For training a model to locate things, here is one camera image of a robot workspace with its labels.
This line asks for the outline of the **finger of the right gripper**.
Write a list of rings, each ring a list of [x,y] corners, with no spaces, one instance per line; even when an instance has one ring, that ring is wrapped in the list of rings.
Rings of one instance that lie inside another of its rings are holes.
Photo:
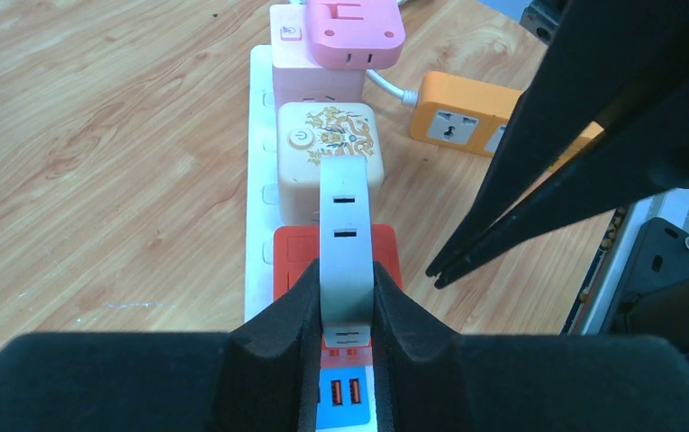
[[[468,214],[431,261],[462,248],[612,126],[689,80],[689,1],[570,1],[517,102]]]
[[[689,189],[689,80],[600,134],[439,272],[443,289],[529,239],[671,189]]]

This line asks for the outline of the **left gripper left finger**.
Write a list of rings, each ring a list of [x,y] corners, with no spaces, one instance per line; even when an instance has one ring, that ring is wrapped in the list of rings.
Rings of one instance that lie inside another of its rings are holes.
[[[0,431],[312,431],[319,265],[225,332],[32,332],[0,351]]]

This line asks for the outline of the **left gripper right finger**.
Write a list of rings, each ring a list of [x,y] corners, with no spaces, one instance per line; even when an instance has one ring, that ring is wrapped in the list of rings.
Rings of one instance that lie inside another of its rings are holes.
[[[664,339],[464,335],[374,275],[381,431],[689,431],[689,364]]]

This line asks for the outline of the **white long power strip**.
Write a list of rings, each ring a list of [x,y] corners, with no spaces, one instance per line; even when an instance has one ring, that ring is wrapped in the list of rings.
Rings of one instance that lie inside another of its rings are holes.
[[[244,319],[274,300],[275,231],[282,226],[277,186],[277,124],[272,49],[257,45],[249,56]],[[371,350],[322,346],[318,431],[376,431]]]

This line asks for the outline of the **white cube plug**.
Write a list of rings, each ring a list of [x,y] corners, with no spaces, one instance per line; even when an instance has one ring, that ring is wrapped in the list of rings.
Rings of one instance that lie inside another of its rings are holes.
[[[321,160],[319,285],[322,330],[333,347],[365,347],[374,308],[367,161]]]

